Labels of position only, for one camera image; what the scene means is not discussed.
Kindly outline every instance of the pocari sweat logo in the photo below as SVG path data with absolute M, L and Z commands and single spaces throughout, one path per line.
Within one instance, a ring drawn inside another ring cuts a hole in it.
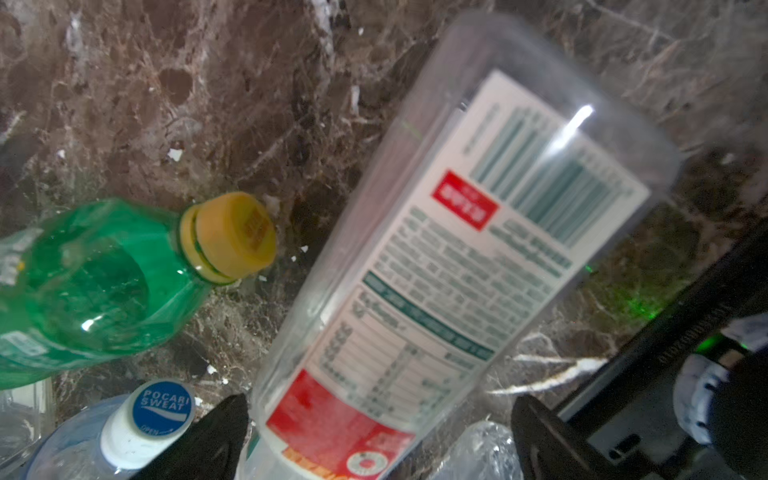
M 193 404 L 184 386 L 174 382 L 153 383 L 134 400 L 134 423 L 147 435 L 169 435 L 184 426 Z

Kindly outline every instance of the marble surface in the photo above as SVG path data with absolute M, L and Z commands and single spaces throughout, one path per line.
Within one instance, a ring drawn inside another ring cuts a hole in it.
M 60 375 L 59 419 L 158 376 L 194 385 L 203 411 L 250 388 L 410 84 L 469 7 L 520 15 L 687 159 L 662 204 L 392 478 L 424 478 L 470 422 L 507 422 L 515 392 L 555 405 L 768 215 L 767 4 L 0 2 L 0 234 L 107 196 L 180 210 L 241 189 L 280 238 L 266 281 L 218 290 L 168 344 Z

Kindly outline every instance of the light blue bottle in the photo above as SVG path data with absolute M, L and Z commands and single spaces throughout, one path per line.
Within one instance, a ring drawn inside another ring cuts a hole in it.
M 22 478 L 130 478 L 192 423 L 192 389 L 177 380 L 147 382 L 130 395 L 87 407 L 43 443 Z

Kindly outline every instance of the green plastic bottle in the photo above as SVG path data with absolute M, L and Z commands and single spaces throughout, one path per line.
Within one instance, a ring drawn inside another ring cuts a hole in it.
M 1 239 L 0 389 L 156 346 L 275 252 L 266 209 L 241 192 L 182 215 L 105 200 Z

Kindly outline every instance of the orange cap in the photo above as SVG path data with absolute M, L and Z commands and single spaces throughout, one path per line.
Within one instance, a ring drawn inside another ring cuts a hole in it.
M 212 283 L 232 283 L 258 272 L 277 252 L 266 208 L 244 192 L 188 208 L 181 216 L 179 238 L 189 262 Z

